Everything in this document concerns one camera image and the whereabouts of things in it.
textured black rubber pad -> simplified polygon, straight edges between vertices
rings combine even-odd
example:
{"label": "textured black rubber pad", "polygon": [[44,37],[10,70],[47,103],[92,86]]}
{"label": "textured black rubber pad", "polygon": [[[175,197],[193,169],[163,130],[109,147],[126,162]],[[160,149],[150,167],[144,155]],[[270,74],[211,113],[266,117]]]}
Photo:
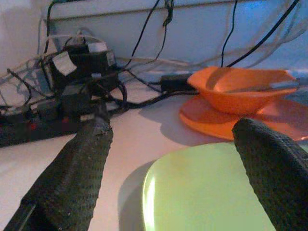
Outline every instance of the textured black rubber pad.
{"label": "textured black rubber pad", "polygon": [[278,231],[308,231],[308,153],[291,138],[241,119],[237,151],[255,194]]}
{"label": "textured black rubber pad", "polygon": [[35,181],[5,230],[88,230],[112,138],[107,117],[86,124]]}

white table surface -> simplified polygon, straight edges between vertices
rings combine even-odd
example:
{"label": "white table surface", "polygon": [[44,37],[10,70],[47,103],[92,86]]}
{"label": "white table surface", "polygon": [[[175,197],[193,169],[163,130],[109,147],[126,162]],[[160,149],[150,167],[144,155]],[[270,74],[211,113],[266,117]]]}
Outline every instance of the white table surface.
{"label": "white table surface", "polygon": [[[129,82],[128,99],[140,102],[157,93]],[[153,161],[169,152],[223,141],[181,123],[180,106],[191,96],[175,96],[111,119],[114,139],[90,231],[142,230],[141,188]],[[19,207],[37,177],[74,135],[0,149],[0,230]]]}

orange saucer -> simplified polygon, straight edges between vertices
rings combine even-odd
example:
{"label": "orange saucer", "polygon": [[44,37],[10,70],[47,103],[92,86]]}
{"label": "orange saucer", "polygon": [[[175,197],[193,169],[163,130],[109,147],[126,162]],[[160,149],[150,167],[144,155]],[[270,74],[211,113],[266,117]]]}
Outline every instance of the orange saucer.
{"label": "orange saucer", "polygon": [[273,130],[295,141],[308,139],[308,107],[288,100],[276,100],[255,115],[233,115],[215,110],[202,96],[186,102],[180,110],[180,119],[201,133],[233,140],[232,128],[242,117],[259,120]]}

green plate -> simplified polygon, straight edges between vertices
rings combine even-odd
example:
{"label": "green plate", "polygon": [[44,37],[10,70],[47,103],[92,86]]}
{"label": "green plate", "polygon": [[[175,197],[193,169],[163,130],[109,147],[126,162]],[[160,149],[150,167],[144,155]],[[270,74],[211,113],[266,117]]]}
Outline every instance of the green plate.
{"label": "green plate", "polygon": [[275,230],[233,143],[197,146],[157,160],[144,180],[142,210],[146,231]]}

orange bowl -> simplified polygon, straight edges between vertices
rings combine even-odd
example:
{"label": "orange bowl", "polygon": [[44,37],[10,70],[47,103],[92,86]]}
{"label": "orange bowl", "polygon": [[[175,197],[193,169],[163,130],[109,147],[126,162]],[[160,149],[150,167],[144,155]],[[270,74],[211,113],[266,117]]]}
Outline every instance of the orange bowl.
{"label": "orange bowl", "polygon": [[188,79],[188,83],[196,88],[215,109],[225,113],[248,115],[255,114],[266,104],[291,94],[296,89],[226,92],[288,80],[294,80],[294,78],[282,70],[249,70],[212,66],[193,74]]}

